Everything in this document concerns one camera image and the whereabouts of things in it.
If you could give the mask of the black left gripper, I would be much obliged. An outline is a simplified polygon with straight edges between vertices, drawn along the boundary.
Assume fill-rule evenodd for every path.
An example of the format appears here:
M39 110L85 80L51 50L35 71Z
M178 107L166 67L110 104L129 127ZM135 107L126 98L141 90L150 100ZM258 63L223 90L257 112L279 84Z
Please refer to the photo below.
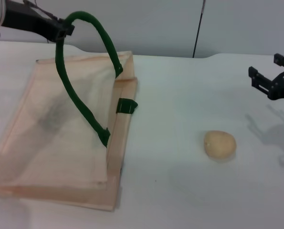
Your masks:
M36 33L51 42L71 36L75 26L39 8L35 3L24 0L22 3L6 1L6 12L2 27Z

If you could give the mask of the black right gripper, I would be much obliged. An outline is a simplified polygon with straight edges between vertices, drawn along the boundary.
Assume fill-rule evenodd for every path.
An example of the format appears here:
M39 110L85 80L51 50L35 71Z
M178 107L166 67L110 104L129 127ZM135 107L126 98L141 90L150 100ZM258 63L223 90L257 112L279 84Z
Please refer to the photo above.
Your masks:
M274 63L284 67L284 56L276 53ZM266 94L270 100L284 99L284 72L271 81L251 66L248 69L248 76L251 78L252 87Z

